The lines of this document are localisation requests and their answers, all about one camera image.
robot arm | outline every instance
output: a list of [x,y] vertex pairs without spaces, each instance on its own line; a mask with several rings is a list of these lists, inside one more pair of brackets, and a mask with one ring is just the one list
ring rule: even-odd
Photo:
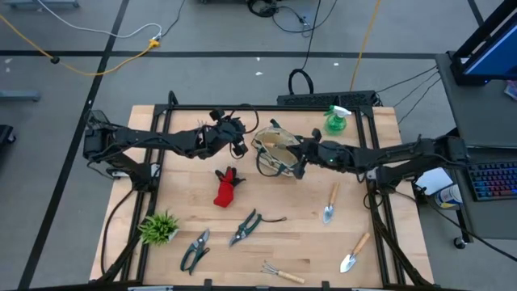
[[90,162],[107,162],[111,171],[129,175],[136,190],[148,191],[154,181],[151,165],[135,162],[124,154],[125,150],[132,147],[172,150],[183,157],[200,159],[212,157],[228,144],[233,145],[236,156],[247,152],[243,137],[246,126],[238,118],[225,116],[222,110],[214,110],[210,116],[216,121],[214,125],[205,124],[178,133],[152,133],[112,124],[102,112],[92,112],[82,155]]
[[[377,182],[377,188],[390,192],[401,180],[419,176],[436,167],[464,167],[469,157],[464,141],[458,137],[418,138],[416,142],[390,146],[383,149],[364,149],[340,145],[335,141],[321,141],[318,129],[313,137],[304,137],[299,145],[287,146],[287,150],[300,161],[294,170],[302,179],[307,163],[320,167],[355,174],[367,174]],[[404,162],[386,167],[392,162]]]

wooden tabletop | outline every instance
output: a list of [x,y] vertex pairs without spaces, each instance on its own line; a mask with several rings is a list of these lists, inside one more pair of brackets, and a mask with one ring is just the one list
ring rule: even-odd
[[[374,108],[376,130],[381,147],[401,143],[397,120],[392,108]],[[132,129],[149,130],[153,106],[135,106],[128,126]],[[211,123],[206,111],[174,111],[170,133],[191,130],[200,122]],[[248,129],[254,126],[253,112],[236,112]],[[259,112],[259,129],[269,126],[274,118],[284,129],[309,137],[314,128],[322,128],[325,117],[322,112]],[[359,146],[355,117],[347,118],[348,126],[335,140],[351,146]],[[368,122],[364,117],[368,146],[371,147]],[[179,218],[180,231],[172,242],[149,249],[144,284],[148,285],[202,285],[204,279],[212,279],[214,285],[272,285],[295,286],[294,282],[260,272],[266,259],[277,268],[305,278],[304,286],[321,286],[323,280],[332,287],[382,287],[380,269],[373,237],[372,219],[363,206],[365,184],[359,184],[355,175],[342,174],[314,165],[306,167],[302,180],[288,177],[267,178],[255,167],[256,151],[250,146],[254,134],[245,136],[250,151],[240,160],[230,157],[223,149],[206,160],[188,159],[173,152],[166,152],[164,170],[158,193],[156,211],[168,211]],[[136,161],[143,161],[143,149],[130,149],[126,153]],[[212,201],[216,197],[219,181],[215,170],[227,166],[237,168],[238,176],[246,178],[235,189],[232,204],[223,209]],[[340,182],[334,217],[330,224],[322,222],[323,210],[328,204],[334,182]],[[115,181],[111,191],[108,215],[117,202],[131,188],[128,179]],[[401,183],[399,192],[412,195],[411,186]],[[107,236],[106,263],[108,267],[124,248],[131,224],[136,194],[116,212]],[[413,201],[391,196],[392,210],[398,242],[411,263],[428,281],[433,281],[431,266]],[[229,240],[253,209],[266,219],[287,217],[277,223],[261,222],[246,239],[229,248]],[[197,264],[192,276],[181,272],[179,264],[188,246],[206,229],[210,238],[206,247],[211,251]],[[351,253],[361,236],[369,232],[372,237],[357,256],[357,262],[347,273],[339,272],[344,257]],[[100,245],[90,274],[100,276]],[[396,282],[393,257],[385,245],[389,262],[390,278]],[[132,260],[134,278],[140,246]]]

yellow cable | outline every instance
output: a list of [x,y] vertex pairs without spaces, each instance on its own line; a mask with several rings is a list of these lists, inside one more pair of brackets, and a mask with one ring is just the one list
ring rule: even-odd
[[377,0],[375,10],[373,11],[372,19],[370,20],[370,24],[368,25],[368,30],[366,31],[366,35],[364,35],[363,45],[361,45],[361,51],[359,52],[357,63],[355,64],[354,74],[352,75],[352,81],[350,83],[350,91],[352,91],[352,89],[354,88],[355,75],[357,74],[357,70],[359,69],[359,63],[361,62],[361,57],[363,56],[364,49],[366,48],[366,43],[368,42],[370,32],[372,31],[373,23],[375,22],[375,17],[377,17],[377,12],[379,12],[379,6],[380,0]]
[[[34,49],[37,49],[40,53],[42,53],[44,56],[48,57],[49,59],[53,60],[54,59],[54,56],[52,56],[51,54],[45,52],[42,48],[40,48],[37,44],[33,43],[32,40],[29,40],[26,36],[24,36],[22,34],[22,32],[20,32],[18,29],[16,29],[16,27],[14,25],[12,25],[5,17],[3,17],[3,15],[0,14],[0,19],[7,24],[8,27],[10,27],[13,32],[15,32],[19,37],[23,38],[25,41],[27,41],[32,47],[34,47]],[[81,74],[81,75],[84,75],[84,76],[102,76],[102,75],[105,75],[105,74],[109,74],[109,73],[112,73],[112,72],[115,72],[116,70],[120,69],[121,66],[129,63],[130,61],[133,61],[143,55],[145,55],[149,50],[151,49],[154,49],[156,47],[158,47],[160,45],[160,43],[157,41],[157,40],[150,40],[149,41],[149,46],[141,53],[137,54],[135,57],[130,57],[129,59],[121,62],[120,64],[118,64],[116,67],[114,67],[113,69],[109,69],[109,70],[106,70],[104,72],[101,72],[101,73],[86,73],[86,72],[83,72],[81,70],[78,70],[76,68],[74,68],[73,66],[71,65],[68,65],[62,61],[59,62],[60,65],[63,65],[66,69],[68,70],[71,70],[77,74]]]

blue monitor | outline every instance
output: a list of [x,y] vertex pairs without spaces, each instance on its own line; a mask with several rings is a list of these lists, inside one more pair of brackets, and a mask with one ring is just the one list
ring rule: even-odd
[[464,74],[517,78],[517,24],[483,49],[483,53],[466,64]]

keyboard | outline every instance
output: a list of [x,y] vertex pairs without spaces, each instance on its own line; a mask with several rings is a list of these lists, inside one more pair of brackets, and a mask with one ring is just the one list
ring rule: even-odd
[[471,164],[468,167],[474,199],[517,199],[517,162]]

